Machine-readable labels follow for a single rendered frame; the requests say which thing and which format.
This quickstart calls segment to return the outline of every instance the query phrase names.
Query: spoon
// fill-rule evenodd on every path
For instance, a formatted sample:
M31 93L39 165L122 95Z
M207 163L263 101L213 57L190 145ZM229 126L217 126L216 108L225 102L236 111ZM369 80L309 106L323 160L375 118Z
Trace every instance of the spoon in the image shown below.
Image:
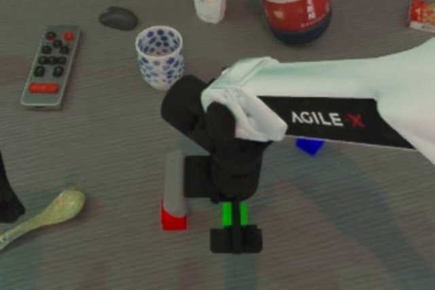
M40 214L17 225L0 236L0 251L8 244L34 229L73 219L83 208L85 195L76 187L62 191Z

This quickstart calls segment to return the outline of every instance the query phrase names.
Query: gray remote control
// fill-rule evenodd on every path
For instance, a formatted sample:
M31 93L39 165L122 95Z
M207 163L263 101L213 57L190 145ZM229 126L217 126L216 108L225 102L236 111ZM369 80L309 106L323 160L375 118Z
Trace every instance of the gray remote control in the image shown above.
M29 109L60 109L80 38L78 26L47 26L21 104Z

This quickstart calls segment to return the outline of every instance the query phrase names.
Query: snack package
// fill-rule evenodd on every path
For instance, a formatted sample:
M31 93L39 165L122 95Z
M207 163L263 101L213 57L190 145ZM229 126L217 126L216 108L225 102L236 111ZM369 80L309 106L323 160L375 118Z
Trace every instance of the snack package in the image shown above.
M435 3L412 0L408 13L408 28L435 33Z

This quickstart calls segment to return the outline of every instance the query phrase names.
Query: cup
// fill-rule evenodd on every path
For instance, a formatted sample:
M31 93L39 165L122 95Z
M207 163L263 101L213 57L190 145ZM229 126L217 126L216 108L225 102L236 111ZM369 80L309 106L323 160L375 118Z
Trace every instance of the cup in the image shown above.
M184 74L183 39L169 26L151 26L136 37L137 60L143 79L167 91Z

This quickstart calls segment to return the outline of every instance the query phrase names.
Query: spoon handle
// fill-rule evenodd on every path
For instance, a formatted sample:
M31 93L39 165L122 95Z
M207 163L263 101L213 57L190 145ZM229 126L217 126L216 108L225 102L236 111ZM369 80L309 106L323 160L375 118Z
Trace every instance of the spoon handle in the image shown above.
M31 219L17 225L13 229L5 232L0 236L0 251L2 251L8 244L15 239L20 238L22 235L30 232L34 229L41 227L41 221L39 215L32 217Z

